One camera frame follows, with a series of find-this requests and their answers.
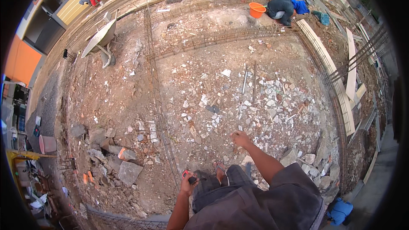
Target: flip-flop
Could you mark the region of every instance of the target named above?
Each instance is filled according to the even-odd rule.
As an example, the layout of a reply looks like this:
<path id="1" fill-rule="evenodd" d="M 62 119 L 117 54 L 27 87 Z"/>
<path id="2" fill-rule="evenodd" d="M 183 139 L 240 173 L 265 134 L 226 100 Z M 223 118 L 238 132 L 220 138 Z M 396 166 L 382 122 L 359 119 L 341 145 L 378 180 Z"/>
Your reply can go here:
<path id="1" fill-rule="evenodd" d="M 228 186 L 229 186 L 229 185 L 230 185 L 230 181 L 229 181 L 229 176 L 228 176 L 227 172 L 226 172 L 220 165 L 218 165 L 218 164 L 216 163 L 216 167 L 214 168 L 214 173 L 216 174 L 216 176 L 217 176 L 217 168 L 220 168 L 220 170 L 223 171 L 223 175 L 226 175 L 226 177 L 227 177 L 227 179 L 228 179 Z"/>

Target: dirt ground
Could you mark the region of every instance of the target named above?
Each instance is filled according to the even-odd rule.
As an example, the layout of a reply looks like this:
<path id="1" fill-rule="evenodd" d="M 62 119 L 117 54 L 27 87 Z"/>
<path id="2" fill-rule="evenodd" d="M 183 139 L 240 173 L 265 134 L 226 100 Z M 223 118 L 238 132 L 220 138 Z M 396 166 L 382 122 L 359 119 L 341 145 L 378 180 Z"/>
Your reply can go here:
<path id="1" fill-rule="evenodd" d="M 115 2 L 119 1 L 108 2 L 107 7 L 116 7 Z M 121 5 L 121 13 L 142 1 Z M 182 0 L 173 4 L 162 1 L 151 6 L 151 13 L 202 1 Z M 53 70 L 58 66 L 66 67 L 59 58 L 58 47 L 70 44 L 73 51 L 83 50 L 88 42 L 82 37 L 95 31 L 96 20 L 95 17 L 95 21 L 89 21 L 80 37 L 76 28 L 81 25 L 70 27 L 52 49 L 36 80 L 32 100 L 38 104 L 31 104 L 31 112 L 39 105 L 40 92 L 44 93 L 43 88 L 47 87 Z M 306 20 L 323 41 L 335 65 L 344 63 L 348 58 L 347 42 L 334 24 L 323 27 L 312 15 L 306 16 Z M 196 11 L 153 23 L 152 34 L 154 47 L 160 48 L 202 33 L 270 25 L 274 22 L 265 14 L 254 19 L 249 16 L 248 6 L 242 5 Z M 114 66 L 103 70 L 99 53 L 78 58 L 73 66 L 66 128 L 78 173 L 69 178 L 61 177 L 61 180 L 69 189 L 79 191 L 72 195 L 75 213 L 79 212 L 79 203 L 83 202 L 130 218 L 170 214 L 176 201 L 177 186 L 169 176 L 164 151 L 149 140 L 150 133 L 141 131 L 139 124 L 141 121 L 147 126 L 148 121 L 155 120 L 150 65 L 144 57 L 143 11 L 131 13 L 118 21 L 116 34 L 122 44 L 115 44 L 112 48 L 116 56 Z M 259 148 L 277 159 L 292 146 L 301 151 L 301 158 L 304 154 L 315 153 L 319 142 L 323 142 L 320 137 L 324 136 L 330 146 L 332 162 L 338 163 L 337 144 L 331 144 L 337 136 L 332 107 L 317 69 L 296 35 L 267 37 L 260 42 L 248 39 L 218 44 L 158 59 L 156 64 L 156 71 L 160 73 L 162 108 L 179 173 L 185 169 L 212 171 L 214 161 L 224 161 L 227 166 L 241 164 L 247 152 L 232 144 L 229 138 L 236 129 L 246 131 Z M 246 65 L 249 74 L 242 94 Z M 230 74 L 222 74 L 225 70 L 230 70 Z M 362 108 L 355 112 L 359 119 L 368 114 L 372 107 L 372 92 L 378 91 L 379 87 L 375 72 L 368 64 L 358 67 L 358 75 L 368 89 L 361 99 Z M 256 98 L 253 103 L 254 87 Z M 205 108 L 210 105 L 219 111 L 213 113 Z M 384 115 L 381 112 L 381 130 L 386 123 Z M 70 128 L 77 124 L 88 130 L 109 127 L 116 130 L 115 144 L 135 151 L 137 160 L 133 162 L 143 167 L 135 187 L 126 186 L 115 175 L 112 176 L 114 185 L 103 183 L 103 173 L 89 158 L 90 146 L 69 134 Z M 55 133 L 61 128 L 64 126 L 57 126 Z M 138 140 L 140 134 L 144 138 L 142 141 Z M 348 169 L 347 179 L 351 181 L 351 187 L 369 166 L 368 159 L 374 152 L 372 134 L 373 127 L 368 140 L 360 139 L 363 141 L 349 148 L 351 158 L 364 159 Z M 82 174 L 87 171 L 92 172 L 96 185 L 83 183 Z M 253 169 L 252 178 L 260 188 L 268 189 L 257 169 Z M 104 227 L 97 223 L 97 228 Z"/>

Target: wheelbarrow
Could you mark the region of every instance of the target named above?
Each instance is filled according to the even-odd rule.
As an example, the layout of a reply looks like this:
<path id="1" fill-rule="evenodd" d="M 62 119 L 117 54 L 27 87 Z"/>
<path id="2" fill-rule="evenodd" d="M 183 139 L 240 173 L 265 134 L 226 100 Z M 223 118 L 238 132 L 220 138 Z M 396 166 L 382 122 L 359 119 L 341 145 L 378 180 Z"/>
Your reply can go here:
<path id="1" fill-rule="evenodd" d="M 110 43 L 115 38 L 115 28 L 117 27 L 117 15 L 115 18 L 101 28 L 93 38 L 89 41 L 87 47 L 85 47 L 81 58 L 84 58 L 90 54 L 96 54 L 101 50 L 101 59 L 103 62 L 102 69 L 108 67 L 108 65 L 115 65 L 115 55 L 110 52 Z"/>

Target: construction site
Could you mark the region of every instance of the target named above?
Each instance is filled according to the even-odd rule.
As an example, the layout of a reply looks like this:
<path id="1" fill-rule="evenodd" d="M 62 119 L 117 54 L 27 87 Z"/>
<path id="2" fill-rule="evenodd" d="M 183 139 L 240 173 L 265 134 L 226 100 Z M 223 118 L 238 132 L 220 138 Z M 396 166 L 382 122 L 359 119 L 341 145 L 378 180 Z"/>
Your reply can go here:
<path id="1" fill-rule="evenodd" d="M 366 184 L 391 119 L 390 46 L 349 0 L 309 0 L 329 25 L 292 26 L 250 15 L 270 0 L 103 1 L 47 54 L 27 106 L 32 151 L 38 116 L 56 140 L 38 161 L 64 229 L 165 229 L 183 171 L 248 161 L 235 130 L 298 163 L 325 206 Z"/>

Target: dark shirt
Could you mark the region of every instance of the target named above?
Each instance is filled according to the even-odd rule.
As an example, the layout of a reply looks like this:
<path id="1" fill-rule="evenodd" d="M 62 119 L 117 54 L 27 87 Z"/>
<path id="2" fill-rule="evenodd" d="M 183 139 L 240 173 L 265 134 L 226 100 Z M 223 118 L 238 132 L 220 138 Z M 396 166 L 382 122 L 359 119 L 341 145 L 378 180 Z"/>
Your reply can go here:
<path id="1" fill-rule="evenodd" d="M 274 18 L 277 12 L 284 11 L 284 15 L 280 23 L 285 26 L 290 26 L 291 16 L 294 13 L 294 4 L 291 0 L 270 0 L 267 3 L 267 15 Z"/>
<path id="2" fill-rule="evenodd" d="M 268 191 L 254 186 L 231 191 L 193 215 L 184 229 L 318 229 L 323 215 L 318 188 L 293 163 L 273 177 Z"/>

